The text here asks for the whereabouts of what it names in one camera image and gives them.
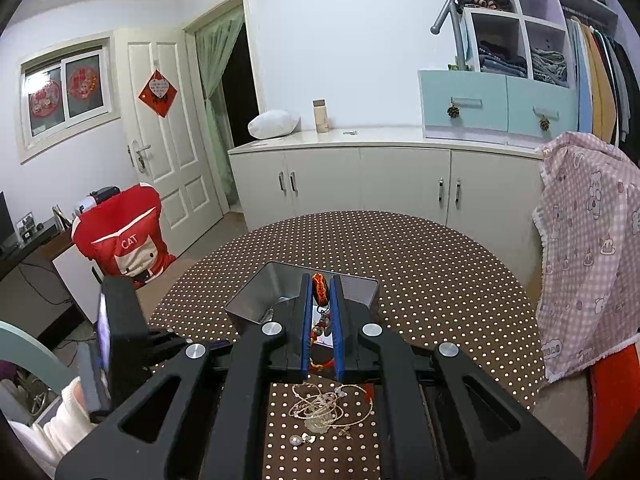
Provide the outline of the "person left hand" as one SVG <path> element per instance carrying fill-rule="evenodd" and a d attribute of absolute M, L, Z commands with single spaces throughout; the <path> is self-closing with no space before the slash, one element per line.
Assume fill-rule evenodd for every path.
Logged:
<path fill-rule="evenodd" d="M 65 413 L 76 425 L 94 427 L 85 406 L 84 393 L 82 392 L 81 379 L 76 376 L 62 391 L 62 405 Z"/>

